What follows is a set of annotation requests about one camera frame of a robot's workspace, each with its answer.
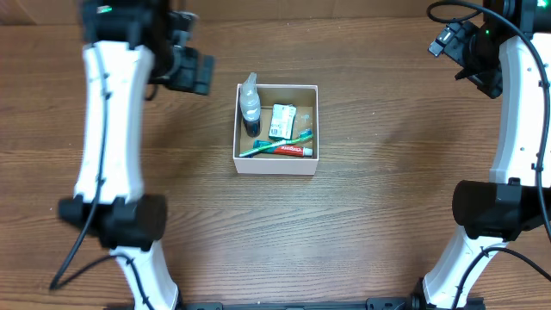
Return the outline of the clear bottle dark liquid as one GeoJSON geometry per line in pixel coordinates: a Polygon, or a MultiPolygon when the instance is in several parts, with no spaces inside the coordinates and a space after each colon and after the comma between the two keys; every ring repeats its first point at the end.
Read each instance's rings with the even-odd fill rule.
{"type": "Polygon", "coordinates": [[[247,134],[252,138],[257,137],[261,132],[262,106],[257,92],[255,72],[252,72],[242,84],[238,102],[247,134]]]}

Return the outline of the green white soap bar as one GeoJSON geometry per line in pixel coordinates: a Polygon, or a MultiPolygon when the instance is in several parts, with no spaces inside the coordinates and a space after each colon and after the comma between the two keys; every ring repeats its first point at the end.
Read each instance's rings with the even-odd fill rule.
{"type": "Polygon", "coordinates": [[[275,104],[269,127],[271,140],[290,140],[293,136],[297,108],[292,104],[275,104]]]}

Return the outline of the red green toothpaste tube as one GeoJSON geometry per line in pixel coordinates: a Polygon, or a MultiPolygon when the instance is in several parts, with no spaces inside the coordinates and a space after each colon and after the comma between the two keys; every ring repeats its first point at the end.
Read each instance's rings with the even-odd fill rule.
{"type": "Polygon", "coordinates": [[[311,157],[313,155],[313,150],[311,148],[294,146],[294,145],[282,145],[274,146],[265,150],[262,150],[261,153],[276,154],[276,155],[286,155],[293,157],[311,157]]]}

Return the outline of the green white toothbrush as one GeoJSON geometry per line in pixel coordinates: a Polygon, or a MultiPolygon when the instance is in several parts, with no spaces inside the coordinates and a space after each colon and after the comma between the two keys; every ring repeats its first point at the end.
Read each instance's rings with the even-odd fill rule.
{"type": "Polygon", "coordinates": [[[253,143],[253,147],[245,152],[241,152],[239,154],[240,158],[252,158],[255,155],[261,153],[262,150],[274,147],[274,146],[282,146],[282,145],[294,145],[299,146],[299,144],[306,143],[310,141],[313,138],[313,131],[311,129],[307,129],[303,132],[300,132],[298,137],[296,139],[288,139],[288,140],[278,140],[275,142],[268,142],[263,140],[255,140],[253,143]]]}

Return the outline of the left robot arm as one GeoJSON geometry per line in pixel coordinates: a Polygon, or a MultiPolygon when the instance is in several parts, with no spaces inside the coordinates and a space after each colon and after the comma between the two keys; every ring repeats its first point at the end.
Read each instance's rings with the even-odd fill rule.
{"type": "Polygon", "coordinates": [[[84,1],[87,83],[82,163],[61,220],[96,237],[121,267],[137,309],[181,309],[161,239],[163,195],[148,194],[140,151],[142,115],[159,87],[205,96],[214,58],[189,47],[196,15],[168,0],[84,1]]]}

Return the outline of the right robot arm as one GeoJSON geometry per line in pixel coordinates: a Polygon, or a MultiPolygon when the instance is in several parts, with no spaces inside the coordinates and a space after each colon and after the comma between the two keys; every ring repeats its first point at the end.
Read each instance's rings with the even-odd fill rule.
{"type": "Polygon", "coordinates": [[[470,297],[492,258],[523,233],[550,225],[550,4],[485,1],[443,20],[429,45],[490,98],[502,101],[498,147],[485,182],[453,194],[453,237],[404,309],[481,309],[470,297]]]}

